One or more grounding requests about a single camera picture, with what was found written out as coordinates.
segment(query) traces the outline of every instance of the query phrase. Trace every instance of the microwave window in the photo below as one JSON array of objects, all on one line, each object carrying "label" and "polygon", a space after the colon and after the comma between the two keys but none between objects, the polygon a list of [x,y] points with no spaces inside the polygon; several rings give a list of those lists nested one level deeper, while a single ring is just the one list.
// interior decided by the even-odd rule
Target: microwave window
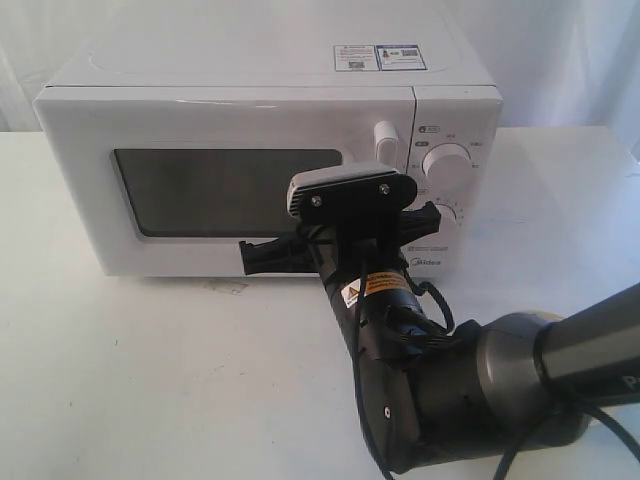
[{"label": "microwave window", "polygon": [[336,150],[117,149],[133,214],[148,237],[274,237],[292,232],[296,173],[342,163]]}]

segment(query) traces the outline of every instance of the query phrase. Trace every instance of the table surface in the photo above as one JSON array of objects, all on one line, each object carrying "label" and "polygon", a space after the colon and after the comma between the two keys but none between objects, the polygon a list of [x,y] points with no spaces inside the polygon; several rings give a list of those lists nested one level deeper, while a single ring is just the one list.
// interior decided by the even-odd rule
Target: table surface
[{"label": "table surface", "polygon": [[[0,162],[0,478],[380,478],[319,280],[105,277],[44,136],[0,134]],[[501,129],[439,285],[458,319],[572,314],[640,278],[639,208],[640,167],[605,128]],[[616,416],[640,435],[638,409]],[[638,473],[594,425],[509,478]]]}]

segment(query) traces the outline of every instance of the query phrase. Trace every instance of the white curtain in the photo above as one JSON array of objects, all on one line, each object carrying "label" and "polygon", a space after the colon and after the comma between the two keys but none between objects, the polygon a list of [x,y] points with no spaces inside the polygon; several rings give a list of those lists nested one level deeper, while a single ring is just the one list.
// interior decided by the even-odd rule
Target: white curtain
[{"label": "white curtain", "polygon": [[[35,95],[126,1],[0,2],[0,131],[39,129]],[[608,125],[640,158],[640,0],[444,2],[499,85],[503,125]]]}]

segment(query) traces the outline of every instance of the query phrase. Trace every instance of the microwave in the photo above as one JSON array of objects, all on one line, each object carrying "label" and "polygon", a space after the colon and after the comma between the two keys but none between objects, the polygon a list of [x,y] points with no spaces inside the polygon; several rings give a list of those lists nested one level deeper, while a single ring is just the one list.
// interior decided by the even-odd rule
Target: microwave
[{"label": "microwave", "polygon": [[403,250],[438,277],[502,99],[439,0],[141,0],[34,107],[106,274],[243,276],[239,242],[295,228],[292,176],[377,160],[440,211]]}]

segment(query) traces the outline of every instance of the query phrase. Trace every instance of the control panel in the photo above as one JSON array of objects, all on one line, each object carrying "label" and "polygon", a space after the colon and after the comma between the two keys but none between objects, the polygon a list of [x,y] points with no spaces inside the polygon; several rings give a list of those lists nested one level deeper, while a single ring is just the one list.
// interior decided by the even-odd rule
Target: control panel
[{"label": "control panel", "polygon": [[491,86],[415,87],[416,114],[407,174],[418,184],[410,209],[432,201],[440,231],[403,249],[412,275],[452,267],[496,133],[502,98]]}]

